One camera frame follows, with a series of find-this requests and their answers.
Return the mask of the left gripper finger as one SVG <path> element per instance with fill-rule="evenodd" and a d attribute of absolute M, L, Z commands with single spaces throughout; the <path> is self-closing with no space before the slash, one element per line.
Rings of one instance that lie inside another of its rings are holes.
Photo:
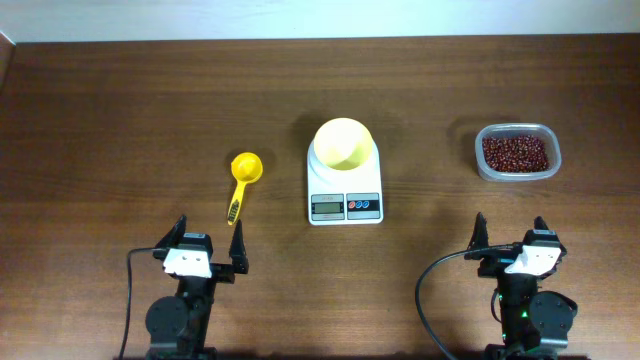
<path fill-rule="evenodd" d="M 183 239 L 186 232 L 187 217 L 182 215 L 169 232 L 161 238 L 161 240 L 155 245 L 155 249 L 163 250 L 175 248 Z"/>
<path fill-rule="evenodd" d="M 247 274 L 249 272 L 249 261 L 246 254 L 246 248 L 243 237 L 242 221 L 238 220 L 229 249 L 229 257 L 233 271 L 237 274 Z"/>

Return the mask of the yellow measuring scoop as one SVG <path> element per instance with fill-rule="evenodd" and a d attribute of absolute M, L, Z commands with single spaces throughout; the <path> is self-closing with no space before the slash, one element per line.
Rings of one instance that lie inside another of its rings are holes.
<path fill-rule="evenodd" d="M 227 223 L 229 225 L 234 225 L 239 220 L 246 187 L 257 182 L 262 177 L 263 172 L 262 160 L 255 153 L 240 153 L 231 162 L 231 173 L 236 180 L 236 187 L 227 212 Z"/>

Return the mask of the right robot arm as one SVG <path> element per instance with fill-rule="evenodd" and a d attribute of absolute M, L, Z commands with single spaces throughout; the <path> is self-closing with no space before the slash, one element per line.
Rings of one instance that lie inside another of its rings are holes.
<path fill-rule="evenodd" d="M 541 291 L 540 282 L 553 275 L 567 254 L 556 232 L 542 217 L 520 242 L 491 246 L 487 221 L 477 214 L 466 260 L 480 262 L 477 275 L 497 281 L 491 311 L 501 324 L 502 344 L 490 344 L 485 359 L 556 359 L 568 346 L 568 333 L 578 313 L 572 299 Z"/>

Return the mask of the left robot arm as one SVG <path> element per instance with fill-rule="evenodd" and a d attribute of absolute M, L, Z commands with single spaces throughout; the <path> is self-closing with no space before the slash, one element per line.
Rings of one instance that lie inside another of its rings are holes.
<path fill-rule="evenodd" d="M 178 285 L 175 294 L 156 300 L 147 311 L 148 359 L 215 359 L 217 351 L 205 343 L 216 286 L 232 284 L 249 272 L 241 222 L 234 228 L 229 264 L 212 261 L 209 235 L 186 228 L 187 218 L 181 216 L 153 248 L 153 257 Z"/>

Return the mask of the white digital kitchen scale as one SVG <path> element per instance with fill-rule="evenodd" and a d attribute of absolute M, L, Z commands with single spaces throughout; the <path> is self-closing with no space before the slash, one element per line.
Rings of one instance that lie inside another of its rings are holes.
<path fill-rule="evenodd" d="M 314 226 L 379 224 L 384 219 L 379 151 L 366 162 L 335 170 L 322 163 L 311 142 L 307 154 L 307 214 Z"/>

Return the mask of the yellow plastic bowl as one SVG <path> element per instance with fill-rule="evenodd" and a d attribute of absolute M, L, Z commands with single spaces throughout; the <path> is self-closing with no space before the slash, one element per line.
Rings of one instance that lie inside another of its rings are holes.
<path fill-rule="evenodd" d="M 339 171 L 361 167 L 373 152 L 373 138 L 368 128 L 351 118 L 335 118 L 316 132 L 313 151 L 325 166 Z"/>

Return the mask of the red beans in container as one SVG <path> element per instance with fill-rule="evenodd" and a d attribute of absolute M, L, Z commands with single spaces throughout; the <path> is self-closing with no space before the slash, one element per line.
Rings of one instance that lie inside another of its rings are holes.
<path fill-rule="evenodd" d="M 538 137 L 486 137 L 481 145 L 485 162 L 494 171 L 534 173 L 549 169 L 545 144 Z"/>

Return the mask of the clear plastic container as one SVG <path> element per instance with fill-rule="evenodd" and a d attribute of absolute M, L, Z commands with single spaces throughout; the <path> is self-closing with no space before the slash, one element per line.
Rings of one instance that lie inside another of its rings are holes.
<path fill-rule="evenodd" d="M 554 176 L 562 156 L 555 133 L 534 123 L 489 125 L 475 139 L 481 178 L 494 182 L 522 182 Z"/>

